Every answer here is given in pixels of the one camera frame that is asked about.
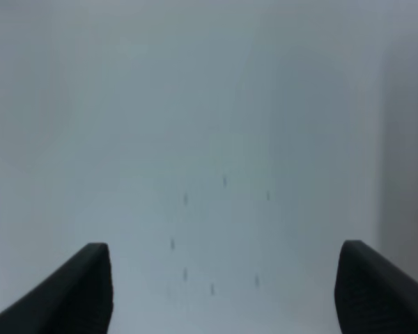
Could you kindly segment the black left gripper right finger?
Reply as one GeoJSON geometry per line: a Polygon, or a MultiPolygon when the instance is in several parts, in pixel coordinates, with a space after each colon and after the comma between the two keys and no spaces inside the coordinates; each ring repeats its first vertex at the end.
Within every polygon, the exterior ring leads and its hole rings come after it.
{"type": "Polygon", "coordinates": [[[342,333],[418,333],[418,282],[363,241],[341,247],[334,302],[342,333]]]}

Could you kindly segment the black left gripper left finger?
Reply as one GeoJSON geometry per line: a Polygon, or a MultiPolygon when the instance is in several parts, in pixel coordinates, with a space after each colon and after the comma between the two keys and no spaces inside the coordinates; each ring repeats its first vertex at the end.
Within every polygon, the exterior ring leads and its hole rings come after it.
{"type": "Polygon", "coordinates": [[[109,247],[90,243],[0,312],[0,333],[107,333],[113,310],[109,247]]]}

